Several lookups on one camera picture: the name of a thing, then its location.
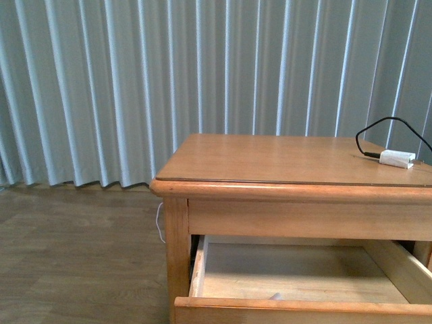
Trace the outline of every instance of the nightstand top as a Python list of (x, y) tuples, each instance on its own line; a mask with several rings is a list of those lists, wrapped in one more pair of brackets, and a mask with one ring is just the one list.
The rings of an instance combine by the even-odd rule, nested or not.
[[(384, 148), (362, 141), (364, 151)], [(432, 187), (432, 167), (364, 157), (353, 138), (193, 134), (157, 180)]]

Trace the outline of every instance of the drawer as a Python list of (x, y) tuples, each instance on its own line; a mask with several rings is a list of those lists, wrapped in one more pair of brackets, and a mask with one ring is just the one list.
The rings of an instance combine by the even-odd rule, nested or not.
[(432, 274), (388, 240), (202, 236), (175, 322), (431, 324)]

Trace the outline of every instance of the drawer front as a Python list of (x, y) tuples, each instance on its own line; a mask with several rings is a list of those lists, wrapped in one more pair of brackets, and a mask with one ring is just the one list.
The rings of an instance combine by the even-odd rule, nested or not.
[(432, 306), (177, 297), (177, 324), (431, 324)]
[(430, 206), (330, 202), (188, 201), (201, 235), (432, 241)]

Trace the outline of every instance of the laminate flooring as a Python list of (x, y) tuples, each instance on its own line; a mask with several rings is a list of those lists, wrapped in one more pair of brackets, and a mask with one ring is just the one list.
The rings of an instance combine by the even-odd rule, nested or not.
[(168, 323), (160, 202), (145, 191), (0, 192), (0, 323)]

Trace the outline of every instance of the wooden frame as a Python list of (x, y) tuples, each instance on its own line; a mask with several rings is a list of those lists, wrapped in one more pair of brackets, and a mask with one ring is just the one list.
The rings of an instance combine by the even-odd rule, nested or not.
[[(173, 324), (174, 300), (188, 298), (192, 234), (432, 241), (432, 167), (380, 165), (364, 158), (353, 138), (195, 134), (158, 173), (151, 190), (165, 202)], [(430, 262), (426, 244), (416, 250)], [(397, 323), (392, 316), (379, 323)], [(422, 316), (403, 323), (426, 323)]]

